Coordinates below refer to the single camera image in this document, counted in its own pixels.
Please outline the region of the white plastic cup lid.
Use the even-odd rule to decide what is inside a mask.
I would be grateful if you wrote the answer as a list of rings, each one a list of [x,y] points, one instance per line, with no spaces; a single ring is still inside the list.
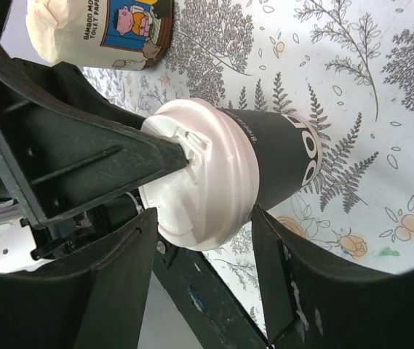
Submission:
[[[171,244],[206,252],[225,244],[249,220],[259,191],[257,156],[231,113],[200,100],[165,103],[143,132],[182,148],[186,167],[139,188],[158,212]]]

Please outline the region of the floral patterned table mat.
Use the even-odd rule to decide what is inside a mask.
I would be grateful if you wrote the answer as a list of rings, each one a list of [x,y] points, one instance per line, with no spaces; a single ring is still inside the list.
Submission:
[[[321,172],[272,215],[347,260],[414,268],[414,1],[176,1],[155,69],[83,72],[142,116],[198,97],[307,119]]]

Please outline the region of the cream crumpled napkin bundle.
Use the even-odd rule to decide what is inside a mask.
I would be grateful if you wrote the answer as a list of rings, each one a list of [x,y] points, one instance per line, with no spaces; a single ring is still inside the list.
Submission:
[[[28,35],[41,59],[55,65],[141,71],[156,65],[172,35],[168,0],[28,2]]]

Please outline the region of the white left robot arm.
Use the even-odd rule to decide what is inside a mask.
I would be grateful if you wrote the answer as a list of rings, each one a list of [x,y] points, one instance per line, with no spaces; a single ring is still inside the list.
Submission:
[[[0,273],[34,270],[142,212],[135,190],[187,165],[143,117],[96,92],[74,65],[0,45]]]

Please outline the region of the black single paper cup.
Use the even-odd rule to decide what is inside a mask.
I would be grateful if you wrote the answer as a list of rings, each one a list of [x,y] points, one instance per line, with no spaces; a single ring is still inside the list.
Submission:
[[[244,131],[258,161],[256,203],[271,209],[311,182],[322,163],[314,128],[298,116],[266,111],[223,109]]]

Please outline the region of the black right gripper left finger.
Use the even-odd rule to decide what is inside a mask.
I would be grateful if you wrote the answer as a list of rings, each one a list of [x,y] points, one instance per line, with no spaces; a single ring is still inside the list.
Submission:
[[[0,348],[136,348],[156,241],[147,209],[33,272],[0,273]]]

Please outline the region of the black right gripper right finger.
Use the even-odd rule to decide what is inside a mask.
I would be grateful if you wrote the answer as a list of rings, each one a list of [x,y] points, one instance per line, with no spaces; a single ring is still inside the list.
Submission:
[[[276,348],[414,348],[414,270],[338,257],[260,206],[252,242],[268,342]]]

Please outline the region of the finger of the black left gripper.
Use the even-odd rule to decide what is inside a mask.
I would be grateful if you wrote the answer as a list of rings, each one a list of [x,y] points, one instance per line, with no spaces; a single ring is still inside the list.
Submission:
[[[182,148],[144,133],[68,63],[11,58],[0,45],[0,204],[44,228],[183,169]]]

